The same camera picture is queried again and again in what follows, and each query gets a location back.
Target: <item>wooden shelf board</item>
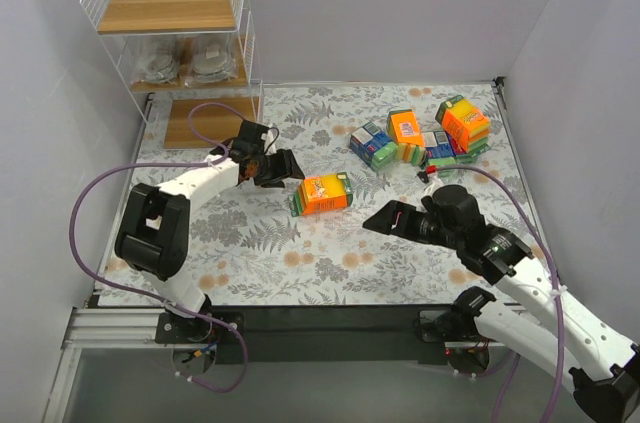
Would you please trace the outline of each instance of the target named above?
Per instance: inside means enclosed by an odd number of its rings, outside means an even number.
[[[256,102],[256,113],[258,113],[260,101],[257,96],[254,97],[254,100]],[[211,100],[174,100],[171,106],[167,134],[164,139],[164,147],[166,149],[211,147],[209,143],[202,141],[191,132],[187,122],[189,112],[207,101]],[[246,119],[255,121],[250,97],[216,98],[216,102],[229,105],[242,113]],[[193,118],[193,123],[196,130],[207,138],[224,141],[238,134],[242,120],[224,108],[211,106],[199,110]]]
[[[183,43],[182,56],[180,57],[180,71],[178,76],[167,83],[154,84],[147,83],[146,81],[136,81],[131,85],[131,91],[133,93],[150,93],[154,91],[176,91],[176,90],[194,90],[202,88],[239,88],[247,86],[247,73],[244,69],[244,61],[242,59],[242,48],[244,46],[245,38],[241,38],[241,42],[235,40],[235,56],[236,56],[236,71],[237,78],[231,78],[229,80],[218,81],[216,83],[198,83],[197,85],[187,86],[185,84],[186,77],[189,72],[189,62],[191,61],[191,44],[193,39],[187,39]]]
[[[235,29],[230,0],[110,0],[98,33]]]

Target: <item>floral tablecloth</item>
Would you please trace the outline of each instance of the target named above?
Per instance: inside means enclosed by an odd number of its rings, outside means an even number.
[[[284,190],[250,183],[227,190],[192,215],[185,264],[200,288],[218,305],[333,305],[448,303],[471,285],[486,286],[452,251],[362,229],[362,222],[388,200],[418,206],[424,185],[407,163],[394,162],[376,174],[347,147],[351,131],[367,121],[384,127],[394,108],[412,108],[423,131],[438,129],[437,106],[455,94],[469,98],[491,119],[491,149],[477,165],[500,178],[531,214],[490,85],[265,88],[264,120],[280,129],[278,147],[293,149],[307,176],[347,171],[354,202],[344,210],[293,218],[287,200],[296,191],[295,181]],[[154,101],[139,162],[201,161],[206,155],[204,150],[162,148],[170,106],[167,99]],[[181,171],[139,169],[132,184],[157,184]],[[507,197],[487,178],[464,172],[447,181],[465,185],[487,220],[532,243]],[[115,256],[104,262],[103,273],[151,290]],[[100,306],[153,305],[132,293],[96,290]]]

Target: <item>plastic bag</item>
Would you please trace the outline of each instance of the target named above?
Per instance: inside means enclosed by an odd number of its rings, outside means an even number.
[[[197,87],[237,78],[234,49],[230,34],[198,35],[191,46],[191,61],[184,85]]]
[[[180,71],[180,48],[175,35],[142,39],[136,58],[133,82],[153,84],[174,81]]]

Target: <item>sticker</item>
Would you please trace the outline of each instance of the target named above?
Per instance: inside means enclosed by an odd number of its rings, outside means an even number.
[[[416,133],[416,131],[413,129],[411,123],[408,121],[403,121],[402,123],[400,123],[400,133],[402,133],[402,136],[405,137],[418,135],[418,133]]]
[[[363,146],[369,143],[373,139],[373,136],[371,135],[371,133],[369,133],[364,128],[358,128],[356,131],[351,133],[351,136],[356,140],[358,140]]]
[[[436,131],[436,141],[439,145],[448,145],[449,139],[447,138],[447,134],[444,131]]]
[[[438,146],[438,144],[436,143],[436,136],[433,131],[430,131],[429,133],[423,133],[422,136],[424,137],[424,146],[426,146],[427,148]]]

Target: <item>white wall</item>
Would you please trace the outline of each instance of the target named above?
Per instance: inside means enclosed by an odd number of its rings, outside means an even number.
[[[547,0],[251,0],[267,81],[505,75]]]
[[[507,77],[509,120],[561,275],[640,340],[640,0],[550,0]]]
[[[139,125],[78,0],[0,0],[0,421],[36,422],[73,304],[91,282],[67,243],[71,206],[130,158]],[[82,254],[96,267],[122,180],[89,197]]]

